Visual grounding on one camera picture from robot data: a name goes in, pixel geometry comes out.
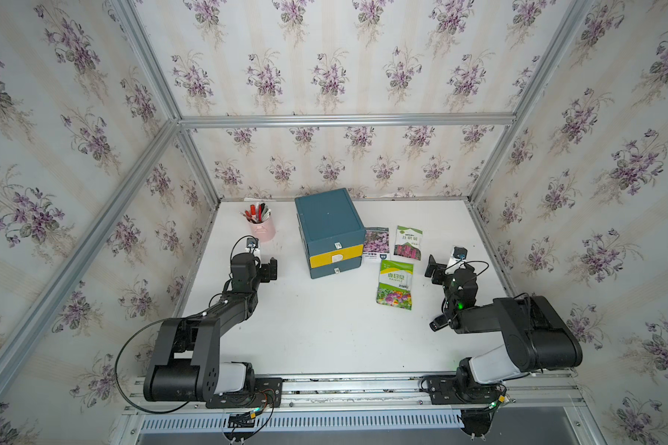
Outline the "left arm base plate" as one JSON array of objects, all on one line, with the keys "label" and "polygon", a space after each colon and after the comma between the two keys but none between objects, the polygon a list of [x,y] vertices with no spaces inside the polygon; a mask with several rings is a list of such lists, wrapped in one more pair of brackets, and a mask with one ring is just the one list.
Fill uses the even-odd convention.
[{"label": "left arm base plate", "polygon": [[260,409],[278,408],[282,400],[282,378],[255,378],[254,384],[246,383],[239,391],[215,393],[206,402],[208,409]]}]

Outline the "bright green seed bag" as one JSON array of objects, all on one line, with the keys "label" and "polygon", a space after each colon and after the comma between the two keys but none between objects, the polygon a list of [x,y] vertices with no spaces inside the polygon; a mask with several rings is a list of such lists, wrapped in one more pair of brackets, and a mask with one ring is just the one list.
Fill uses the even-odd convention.
[{"label": "bright green seed bag", "polygon": [[380,305],[411,311],[413,276],[413,264],[382,260],[376,302]]}]

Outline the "teal top drawer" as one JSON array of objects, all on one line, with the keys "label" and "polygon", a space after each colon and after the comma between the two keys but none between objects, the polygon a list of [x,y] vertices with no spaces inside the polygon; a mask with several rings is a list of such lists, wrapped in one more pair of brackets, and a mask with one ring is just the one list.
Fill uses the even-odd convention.
[{"label": "teal top drawer", "polygon": [[349,248],[351,246],[362,244],[365,242],[365,229],[354,230],[339,235],[331,235],[330,237],[305,237],[307,253],[309,258],[325,252],[330,252],[336,248]]}]

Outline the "teal bottom drawer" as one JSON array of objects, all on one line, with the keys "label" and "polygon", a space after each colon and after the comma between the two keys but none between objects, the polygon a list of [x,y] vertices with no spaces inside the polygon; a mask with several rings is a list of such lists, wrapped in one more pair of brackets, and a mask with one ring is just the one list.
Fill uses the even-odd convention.
[{"label": "teal bottom drawer", "polygon": [[344,272],[352,271],[359,268],[362,264],[361,257],[355,257],[348,260],[338,261],[337,263],[330,263],[320,267],[315,267],[310,270],[310,277],[317,279],[325,276],[332,276],[333,274],[342,274]]}]

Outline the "pink flower seed bag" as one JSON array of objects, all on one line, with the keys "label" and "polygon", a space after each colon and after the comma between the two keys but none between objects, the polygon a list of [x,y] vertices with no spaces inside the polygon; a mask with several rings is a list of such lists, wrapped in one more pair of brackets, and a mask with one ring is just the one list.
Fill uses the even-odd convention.
[{"label": "pink flower seed bag", "polygon": [[391,254],[388,227],[367,227],[362,257],[366,260],[387,260]]}]

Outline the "green white seed bag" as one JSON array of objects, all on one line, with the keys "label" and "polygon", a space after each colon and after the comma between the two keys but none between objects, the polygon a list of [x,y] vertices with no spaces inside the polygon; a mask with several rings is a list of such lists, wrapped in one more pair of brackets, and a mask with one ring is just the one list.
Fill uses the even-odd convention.
[{"label": "green white seed bag", "polygon": [[420,261],[423,231],[414,227],[397,226],[393,254],[398,257]]}]

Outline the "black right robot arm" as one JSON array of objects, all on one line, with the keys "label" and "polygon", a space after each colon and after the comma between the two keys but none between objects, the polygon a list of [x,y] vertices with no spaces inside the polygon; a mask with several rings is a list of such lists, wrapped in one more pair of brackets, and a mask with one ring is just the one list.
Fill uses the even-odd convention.
[{"label": "black right robot arm", "polygon": [[477,304],[478,277],[470,261],[428,259],[426,278],[443,289],[441,313],[430,322],[438,332],[450,328],[460,335],[498,332],[503,344],[463,359],[456,378],[463,387],[492,385],[540,370],[575,368],[583,361],[579,341],[543,296],[519,294]]}]

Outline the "teal drawer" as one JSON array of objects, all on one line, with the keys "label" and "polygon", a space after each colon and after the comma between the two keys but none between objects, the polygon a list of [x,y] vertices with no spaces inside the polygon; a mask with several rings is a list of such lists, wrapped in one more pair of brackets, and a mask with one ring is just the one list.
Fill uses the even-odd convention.
[{"label": "teal drawer", "polygon": [[351,246],[362,244],[365,242],[365,229],[354,230],[339,235],[331,235],[330,237],[305,237],[307,253],[309,258],[325,252],[330,252],[336,248],[349,248]]},{"label": "teal drawer", "polygon": [[310,277],[317,279],[325,276],[332,276],[333,274],[342,274],[344,272],[352,271],[359,268],[362,264],[361,257],[355,257],[348,260],[338,261],[337,263],[330,263],[320,267],[315,267],[310,270]]}]

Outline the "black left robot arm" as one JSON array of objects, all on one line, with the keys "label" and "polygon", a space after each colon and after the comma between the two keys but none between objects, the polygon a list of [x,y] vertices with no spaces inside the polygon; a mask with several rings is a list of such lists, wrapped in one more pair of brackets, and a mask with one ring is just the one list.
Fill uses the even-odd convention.
[{"label": "black left robot arm", "polygon": [[252,253],[240,253],[231,259],[230,272],[229,285],[215,305],[161,323],[143,386],[148,402],[214,405],[219,396],[257,393],[250,363],[221,360],[221,337],[251,318],[260,285],[278,279],[278,261],[262,263]]}]

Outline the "teal drawer cabinet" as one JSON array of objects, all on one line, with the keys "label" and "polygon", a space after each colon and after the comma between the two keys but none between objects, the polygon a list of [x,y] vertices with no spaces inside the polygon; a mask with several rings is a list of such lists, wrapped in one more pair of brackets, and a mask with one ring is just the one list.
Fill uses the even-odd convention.
[{"label": "teal drawer cabinet", "polygon": [[305,241],[307,235],[314,238],[330,237],[366,229],[354,202],[344,188],[298,197],[294,202],[309,274],[311,268]]}]

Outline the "yellow drawer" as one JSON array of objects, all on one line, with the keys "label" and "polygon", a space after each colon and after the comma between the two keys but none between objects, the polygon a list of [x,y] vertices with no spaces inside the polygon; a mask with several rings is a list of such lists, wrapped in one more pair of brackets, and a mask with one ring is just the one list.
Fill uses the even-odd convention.
[{"label": "yellow drawer", "polygon": [[328,266],[341,261],[360,258],[363,254],[363,245],[355,245],[349,248],[336,248],[333,251],[320,253],[309,258],[311,269]]}]

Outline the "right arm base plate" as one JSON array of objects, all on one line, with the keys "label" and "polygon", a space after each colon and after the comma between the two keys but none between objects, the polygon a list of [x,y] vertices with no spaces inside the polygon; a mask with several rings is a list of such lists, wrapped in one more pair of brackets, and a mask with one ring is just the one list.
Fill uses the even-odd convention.
[{"label": "right arm base plate", "polygon": [[429,395],[433,405],[497,406],[507,394],[501,383],[479,384],[469,376],[457,375],[423,376],[419,390]]}]

